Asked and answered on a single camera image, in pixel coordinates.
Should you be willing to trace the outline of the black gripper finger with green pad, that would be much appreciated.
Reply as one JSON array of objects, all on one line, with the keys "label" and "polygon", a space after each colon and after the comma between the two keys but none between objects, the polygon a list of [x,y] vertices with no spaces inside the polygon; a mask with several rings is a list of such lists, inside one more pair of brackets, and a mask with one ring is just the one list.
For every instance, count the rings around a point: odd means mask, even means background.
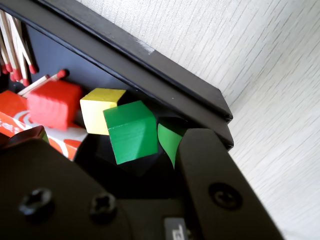
[{"label": "black gripper finger with green pad", "polygon": [[202,240],[280,240],[282,235],[224,144],[208,128],[158,120],[158,140],[186,190]]}]

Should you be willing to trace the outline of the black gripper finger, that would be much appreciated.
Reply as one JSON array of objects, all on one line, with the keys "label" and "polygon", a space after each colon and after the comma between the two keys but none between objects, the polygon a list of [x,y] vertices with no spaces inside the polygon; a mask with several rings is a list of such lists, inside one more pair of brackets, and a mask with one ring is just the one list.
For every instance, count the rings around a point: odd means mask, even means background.
[{"label": "black gripper finger", "polygon": [[115,198],[27,130],[0,142],[3,240],[128,240]]}]

